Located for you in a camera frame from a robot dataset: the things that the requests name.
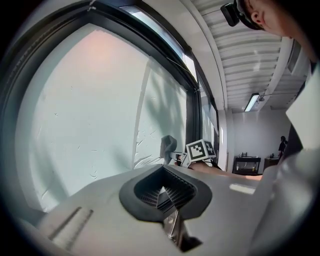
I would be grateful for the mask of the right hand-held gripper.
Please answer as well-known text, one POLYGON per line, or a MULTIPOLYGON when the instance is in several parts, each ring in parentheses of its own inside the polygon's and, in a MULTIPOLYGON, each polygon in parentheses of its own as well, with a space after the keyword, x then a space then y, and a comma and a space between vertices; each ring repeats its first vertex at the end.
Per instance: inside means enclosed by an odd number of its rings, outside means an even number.
POLYGON ((170 152, 169 156, 174 161, 180 161, 182 167, 189 167, 191 164, 204 160, 213 160, 216 153, 212 143, 205 139, 200 139, 186 145, 185 152, 170 152))

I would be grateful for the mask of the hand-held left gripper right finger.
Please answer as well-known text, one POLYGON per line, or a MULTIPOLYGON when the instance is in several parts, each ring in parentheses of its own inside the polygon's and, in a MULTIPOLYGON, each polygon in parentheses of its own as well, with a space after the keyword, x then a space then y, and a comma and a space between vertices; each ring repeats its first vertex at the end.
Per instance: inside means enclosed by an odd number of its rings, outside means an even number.
POLYGON ((163 239, 162 256, 247 256, 253 237, 257 181, 164 165, 178 194, 176 243, 163 239))

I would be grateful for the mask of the clear upper window pane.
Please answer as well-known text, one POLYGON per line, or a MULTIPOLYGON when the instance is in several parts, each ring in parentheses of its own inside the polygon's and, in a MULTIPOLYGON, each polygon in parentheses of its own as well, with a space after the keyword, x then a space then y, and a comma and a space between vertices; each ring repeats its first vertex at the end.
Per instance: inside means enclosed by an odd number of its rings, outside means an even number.
POLYGON ((138 20, 150 27, 156 34, 158 34, 178 55, 178 57, 183 62, 184 66, 182 68, 190 73, 196 82, 198 82, 197 72, 194 64, 194 60, 189 57, 186 50, 183 49, 181 44, 174 38, 174 36, 157 21, 154 17, 148 14, 146 11, 142 10, 138 6, 125 6, 121 7, 124 11, 130 13, 132 16, 136 17, 138 20))

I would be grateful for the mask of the person's right forearm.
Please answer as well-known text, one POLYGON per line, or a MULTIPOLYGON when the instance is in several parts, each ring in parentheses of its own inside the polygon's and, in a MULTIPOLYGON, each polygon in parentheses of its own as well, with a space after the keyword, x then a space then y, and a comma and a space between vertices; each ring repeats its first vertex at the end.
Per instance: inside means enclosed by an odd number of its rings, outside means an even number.
POLYGON ((201 172, 201 173, 219 175, 219 176, 228 176, 233 178, 243 178, 243 179, 254 180, 254 181, 260 181, 263 177, 262 175, 252 176, 252 175, 239 175, 239 174, 229 173, 219 168, 208 166, 205 162, 192 163, 189 167, 192 170, 201 172))

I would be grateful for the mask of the ceiling light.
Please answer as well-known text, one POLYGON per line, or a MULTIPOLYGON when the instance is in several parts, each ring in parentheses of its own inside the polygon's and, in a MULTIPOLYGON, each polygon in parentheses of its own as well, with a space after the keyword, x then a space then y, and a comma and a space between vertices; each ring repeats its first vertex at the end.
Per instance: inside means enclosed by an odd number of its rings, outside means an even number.
POLYGON ((250 99, 249 99, 249 101, 248 101, 248 103, 247 103, 244 111, 245 111, 245 112, 250 112, 259 97, 260 97, 260 94, 259 94, 258 92, 253 93, 253 94, 250 96, 250 99))

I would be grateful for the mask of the brown cabinet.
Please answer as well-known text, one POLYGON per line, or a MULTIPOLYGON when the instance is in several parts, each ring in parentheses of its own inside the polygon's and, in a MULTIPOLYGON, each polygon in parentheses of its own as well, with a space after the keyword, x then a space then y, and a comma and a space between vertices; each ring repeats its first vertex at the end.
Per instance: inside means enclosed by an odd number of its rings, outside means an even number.
POLYGON ((271 166, 276 166, 279 163, 279 158, 265 158, 264 159, 264 165, 263 165, 263 171, 271 166))

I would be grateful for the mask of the frosted window glass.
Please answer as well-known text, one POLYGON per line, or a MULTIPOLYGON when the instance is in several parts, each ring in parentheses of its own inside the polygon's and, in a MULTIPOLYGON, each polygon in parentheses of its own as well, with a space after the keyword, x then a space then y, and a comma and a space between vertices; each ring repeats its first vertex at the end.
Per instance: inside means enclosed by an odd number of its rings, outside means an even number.
POLYGON ((23 97, 16 165, 28 205, 49 212, 88 184, 163 163, 185 147, 187 94, 157 61, 86 24, 43 61, 23 97))

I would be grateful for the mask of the black table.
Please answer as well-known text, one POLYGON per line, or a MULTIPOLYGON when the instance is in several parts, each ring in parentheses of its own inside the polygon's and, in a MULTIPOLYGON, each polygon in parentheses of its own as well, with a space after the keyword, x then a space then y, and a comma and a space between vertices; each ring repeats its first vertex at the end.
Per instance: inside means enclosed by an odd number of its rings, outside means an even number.
POLYGON ((244 176, 257 176, 261 163, 260 157, 235 157, 232 173, 244 176))

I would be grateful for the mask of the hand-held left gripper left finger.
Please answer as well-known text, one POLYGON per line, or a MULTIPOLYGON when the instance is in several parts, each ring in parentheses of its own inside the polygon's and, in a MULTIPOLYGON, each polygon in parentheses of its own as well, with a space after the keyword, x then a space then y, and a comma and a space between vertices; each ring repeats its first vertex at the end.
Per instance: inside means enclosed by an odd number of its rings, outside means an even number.
POLYGON ((98 179, 52 209, 39 231, 74 256, 183 256, 162 224, 131 216, 119 200, 122 185, 152 166, 98 179))

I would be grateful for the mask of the adjacent frosted window pane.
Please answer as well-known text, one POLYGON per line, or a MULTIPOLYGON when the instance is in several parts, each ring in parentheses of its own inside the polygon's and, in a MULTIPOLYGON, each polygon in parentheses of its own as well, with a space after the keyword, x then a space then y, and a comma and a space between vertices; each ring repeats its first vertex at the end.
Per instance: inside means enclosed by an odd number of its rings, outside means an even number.
POLYGON ((218 134, 217 134, 217 113, 214 109, 210 98, 208 97, 205 89, 200 86, 200 99, 201 99, 201 111, 202 111, 202 138, 211 142, 213 146, 213 152, 215 157, 213 161, 218 163, 218 134))

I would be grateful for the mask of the grey cloth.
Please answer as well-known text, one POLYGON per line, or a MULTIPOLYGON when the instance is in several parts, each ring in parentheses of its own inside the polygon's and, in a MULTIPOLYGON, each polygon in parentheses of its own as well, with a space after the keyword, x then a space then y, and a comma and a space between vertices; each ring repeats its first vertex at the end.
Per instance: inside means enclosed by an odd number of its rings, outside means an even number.
POLYGON ((171 153, 177 148, 177 140, 171 135, 161 138, 159 157, 164 160, 164 164, 168 165, 172 159, 171 153))

